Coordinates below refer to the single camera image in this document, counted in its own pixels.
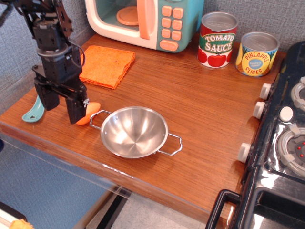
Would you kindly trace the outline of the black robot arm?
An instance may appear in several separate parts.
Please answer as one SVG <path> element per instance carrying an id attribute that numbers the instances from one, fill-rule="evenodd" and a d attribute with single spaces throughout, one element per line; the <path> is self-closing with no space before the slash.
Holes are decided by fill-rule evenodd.
<path id="1" fill-rule="evenodd" d="M 3 24 L 15 9 L 23 16 L 37 43 L 36 52 L 42 63 L 32 70 L 36 76 L 35 89 L 43 107 L 49 111 L 65 98 L 71 124 L 86 116 L 89 104 L 87 88 L 80 80 L 85 54 L 81 46 L 70 39 L 72 21 L 61 0 L 2 0 L 6 6 L 1 13 Z"/>

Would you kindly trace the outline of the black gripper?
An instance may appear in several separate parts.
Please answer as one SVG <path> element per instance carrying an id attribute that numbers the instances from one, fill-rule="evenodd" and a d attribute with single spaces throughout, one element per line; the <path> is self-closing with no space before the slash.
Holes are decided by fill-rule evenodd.
<path id="1" fill-rule="evenodd" d="M 33 67 L 36 92 L 47 111 L 60 104 L 58 94 L 66 97 L 66 106 L 71 124 L 86 116 L 89 98 L 86 86 L 80 81 L 82 62 L 80 51 L 75 44 L 64 44 L 54 51 L 37 49 L 42 64 Z"/>

